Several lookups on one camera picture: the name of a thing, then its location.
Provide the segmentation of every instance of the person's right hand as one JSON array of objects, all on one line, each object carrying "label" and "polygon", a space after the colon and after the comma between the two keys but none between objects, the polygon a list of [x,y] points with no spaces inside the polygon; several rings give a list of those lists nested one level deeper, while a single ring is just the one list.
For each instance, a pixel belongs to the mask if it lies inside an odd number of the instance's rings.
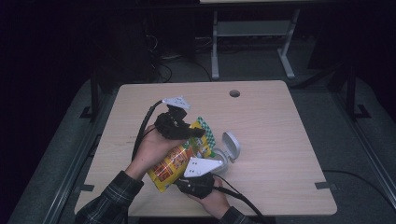
[{"label": "person's right hand", "polygon": [[[215,176],[214,178],[215,178],[214,186],[222,187],[221,180]],[[231,207],[227,201],[225,194],[215,189],[203,199],[199,199],[190,194],[188,194],[187,196],[189,196],[189,198],[195,200],[196,202],[200,203],[208,214],[210,214],[211,216],[217,219],[221,219],[224,216],[224,214],[228,211],[228,209]]]}]

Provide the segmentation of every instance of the gray carpet floor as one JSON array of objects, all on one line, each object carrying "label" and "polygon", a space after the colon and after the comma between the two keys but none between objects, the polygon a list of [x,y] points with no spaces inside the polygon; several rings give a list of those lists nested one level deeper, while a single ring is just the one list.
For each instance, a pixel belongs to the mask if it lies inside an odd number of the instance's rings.
[{"label": "gray carpet floor", "polygon": [[[280,79],[289,86],[301,83],[318,72],[306,69],[314,45],[313,39],[295,40],[291,43],[288,55],[296,74],[293,80],[286,78],[277,57],[278,41],[265,42],[258,48],[246,48],[233,53],[223,52],[219,55],[219,81]],[[195,62],[179,58],[164,64],[169,69],[160,67],[163,78],[159,78],[158,82],[169,77],[170,71],[170,82],[209,81],[208,52],[197,54]],[[331,93],[325,88],[330,78],[325,77],[304,90],[290,92],[321,168],[325,171],[340,171],[324,172],[332,186],[338,211],[329,217],[276,217],[276,223],[396,223],[395,208],[372,186],[356,176],[341,173],[359,175],[384,192],[356,133],[356,127],[364,132],[378,158],[394,179],[396,124],[377,102],[371,88],[359,79],[356,103],[364,105],[372,117],[352,122],[343,106],[345,90]],[[71,191],[67,200],[59,203],[62,205],[58,209],[59,214],[50,219],[49,210],[56,206],[52,203],[53,199],[62,193],[58,190],[59,186],[71,169],[70,164],[77,150],[91,147],[95,143],[94,137],[100,136],[116,96],[117,90],[113,94],[100,93],[100,118],[90,122],[89,119],[79,118],[82,110],[91,103],[90,83],[87,82],[81,87],[9,223],[42,223],[43,220],[73,222],[79,188],[89,170],[92,157],[88,157],[76,180],[70,184]],[[138,222],[138,217],[130,219],[130,223]]]}]

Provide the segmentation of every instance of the person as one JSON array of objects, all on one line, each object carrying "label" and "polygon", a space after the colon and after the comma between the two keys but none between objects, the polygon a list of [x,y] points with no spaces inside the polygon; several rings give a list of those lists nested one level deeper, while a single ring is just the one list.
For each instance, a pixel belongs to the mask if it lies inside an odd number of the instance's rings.
[{"label": "person", "polygon": [[[77,212],[75,223],[122,223],[128,207],[144,185],[142,178],[148,169],[162,161],[172,148],[186,141],[165,139],[153,125],[148,126],[132,162],[125,171],[117,174],[99,197]],[[214,185],[222,186],[221,180],[215,177]],[[230,206],[225,194],[217,190],[203,199],[192,195],[188,197],[200,203],[208,214],[219,220],[219,224],[254,223]]]}]

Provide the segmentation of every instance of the open round container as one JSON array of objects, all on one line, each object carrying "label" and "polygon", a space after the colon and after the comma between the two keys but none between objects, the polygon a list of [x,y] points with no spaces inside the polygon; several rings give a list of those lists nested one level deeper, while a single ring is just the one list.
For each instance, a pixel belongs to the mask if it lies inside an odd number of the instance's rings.
[{"label": "open round container", "polygon": [[230,160],[231,163],[234,163],[241,153],[241,146],[233,133],[223,133],[221,141],[225,147],[224,150],[217,147],[212,150],[216,154],[213,160],[222,161],[222,165],[212,171],[212,173],[216,175],[225,173],[228,170],[228,160]]}]

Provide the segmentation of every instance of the green checkered pattern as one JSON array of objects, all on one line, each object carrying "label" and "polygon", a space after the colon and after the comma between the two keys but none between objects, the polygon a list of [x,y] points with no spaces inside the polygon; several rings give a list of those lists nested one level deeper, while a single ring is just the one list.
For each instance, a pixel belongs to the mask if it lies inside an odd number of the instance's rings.
[{"label": "green checkered pattern", "polygon": [[210,130],[209,125],[204,121],[203,118],[198,117],[198,122],[201,125],[201,127],[205,130],[205,136],[207,139],[207,144],[209,145],[210,149],[213,149],[213,147],[216,144],[215,136],[212,133],[212,130]]}]

